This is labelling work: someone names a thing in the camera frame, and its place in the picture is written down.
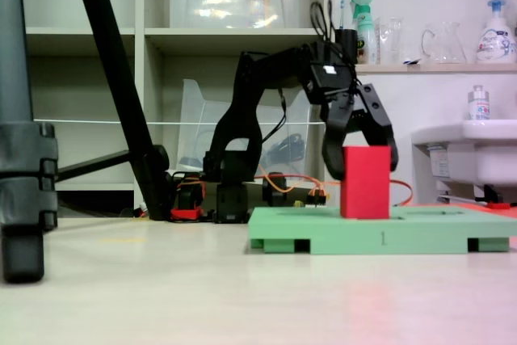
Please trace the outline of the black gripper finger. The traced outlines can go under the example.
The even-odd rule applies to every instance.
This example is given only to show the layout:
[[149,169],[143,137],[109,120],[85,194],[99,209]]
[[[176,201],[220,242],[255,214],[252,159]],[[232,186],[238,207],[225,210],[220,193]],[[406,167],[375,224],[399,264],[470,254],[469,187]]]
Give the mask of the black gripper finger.
[[399,162],[393,126],[372,84],[358,86],[358,96],[364,106],[364,114],[358,119],[358,126],[368,145],[390,148],[390,171],[397,169]]
[[325,123],[322,157],[334,179],[344,178],[343,143],[347,134],[358,131],[353,111],[350,104],[330,104],[327,109],[322,109],[322,121]]

